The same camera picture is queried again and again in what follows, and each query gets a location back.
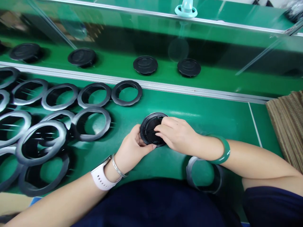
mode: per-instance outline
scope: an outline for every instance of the stack of cardboard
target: stack of cardboard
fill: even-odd
[[[303,91],[266,103],[285,160],[303,174]]]

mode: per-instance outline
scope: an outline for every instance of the silver bangle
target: silver bangle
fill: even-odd
[[[113,160],[113,165],[114,165],[115,170],[120,174],[120,176],[123,177],[123,178],[127,177],[128,175],[123,174],[123,173],[118,169],[118,167],[117,167],[117,165],[116,165],[116,163],[115,163],[115,154],[113,154],[113,155],[111,156],[111,159]]]

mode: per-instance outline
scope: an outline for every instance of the forearm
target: forearm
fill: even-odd
[[[199,151],[196,156],[205,160],[216,160],[223,155],[222,142],[214,137],[200,136]],[[230,156],[222,166],[249,179],[273,179],[301,176],[289,163],[278,155],[243,142],[228,140]]]
[[[112,162],[104,168],[107,179],[115,182],[119,174]],[[71,226],[90,211],[107,191],[100,190],[89,173],[57,189],[29,207],[6,226]]]

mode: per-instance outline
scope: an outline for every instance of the white smartwatch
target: white smartwatch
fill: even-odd
[[[99,189],[102,191],[108,191],[114,187],[121,179],[120,177],[116,182],[110,182],[104,174],[104,166],[112,159],[112,156],[108,156],[101,165],[97,166],[91,171],[92,178]]]

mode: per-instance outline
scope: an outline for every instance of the green jade bangle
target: green jade bangle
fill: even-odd
[[[213,160],[213,161],[209,161],[209,162],[212,164],[218,164],[218,165],[226,162],[226,160],[228,159],[229,154],[230,154],[230,146],[229,146],[227,140],[224,139],[222,136],[216,136],[214,134],[209,134],[207,136],[218,138],[219,140],[221,140],[221,142],[223,143],[223,146],[224,146],[223,155],[220,158],[218,158],[217,160]]]

